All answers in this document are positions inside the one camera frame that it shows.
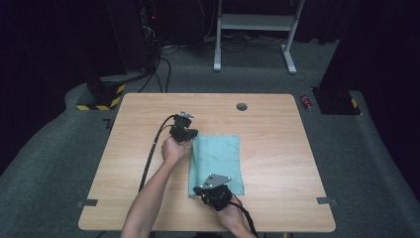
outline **yellow black hazard tape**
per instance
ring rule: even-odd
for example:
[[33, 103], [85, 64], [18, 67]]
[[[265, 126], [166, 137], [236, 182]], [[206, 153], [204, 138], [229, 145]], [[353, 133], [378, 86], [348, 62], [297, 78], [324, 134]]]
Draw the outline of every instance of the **yellow black hazard tape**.
[[109, 103], [103, 103], [103, 104], [77, 104], [77, 109], [81, 111], [88, 111], [88, 110], [113, 110], [117, 107], [118, 103], [121, 100], [121, 96], [123, 94], [124, 88], [126, 87], [126, 84], [120, 85], [116, 91], [115, 94], [109, 97]]

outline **person's hand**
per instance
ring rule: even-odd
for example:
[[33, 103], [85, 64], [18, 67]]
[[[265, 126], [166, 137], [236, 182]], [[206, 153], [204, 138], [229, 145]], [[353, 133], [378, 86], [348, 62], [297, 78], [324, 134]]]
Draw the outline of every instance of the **person's hand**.
[[[231, 202], [240, 205], [239, 201], [232, 196]], [[220, 211], [214, 210], [220, 223], [232, 232], [235, 237], [255, 237], [244, 223], [243, 211], [232, 204], [228, 204]]]
[[191, 141], [177, 143], [172, 137], [166, 138], [161, 145], [161, 155], [165, 163], [176, 165], [191, 151]]

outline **towel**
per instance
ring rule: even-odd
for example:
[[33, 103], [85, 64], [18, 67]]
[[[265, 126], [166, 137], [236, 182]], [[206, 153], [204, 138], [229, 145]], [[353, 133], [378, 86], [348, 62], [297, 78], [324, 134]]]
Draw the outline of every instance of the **towel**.
[[236, 135], [198, 135], [192, 141], [192, 154], [189, 166], [188, 195], [194, 196], [194, 188], [200, 186], [210, 174], [230, 177], [229, 190], [243, 195], [239, 160], [240, 137]]

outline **small round object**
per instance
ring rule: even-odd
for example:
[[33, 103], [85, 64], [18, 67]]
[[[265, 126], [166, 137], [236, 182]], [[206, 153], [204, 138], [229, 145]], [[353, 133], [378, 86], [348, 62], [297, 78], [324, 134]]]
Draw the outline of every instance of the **small round object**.
[[248, 105], [243, 102], [240, 102], [237, 104], [237, 109], [240, 111], [246, 111], [248, 109]]

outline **wooden table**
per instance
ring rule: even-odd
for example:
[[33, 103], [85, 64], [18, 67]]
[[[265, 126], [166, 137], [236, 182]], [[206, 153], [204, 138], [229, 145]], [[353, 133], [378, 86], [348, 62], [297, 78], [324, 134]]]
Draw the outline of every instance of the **wooden table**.
[[[248, 110], [237, 109], [246, 103]], [[287, 94], [157, 94], [124, 96], [84, 206], [79, 227], [121, 230], [138, 193], [152, 141], [163, 120], [186, 111], [202, 135], [240, 135], [245, 195], [259, 232], [331, 232], [335, 221], [296, 107]], [[161, 164], [160, 135], [148, 179]], [[198, 197], [189, 198], [189, 160], [174, 170], [154, 231], [224, 231]]]

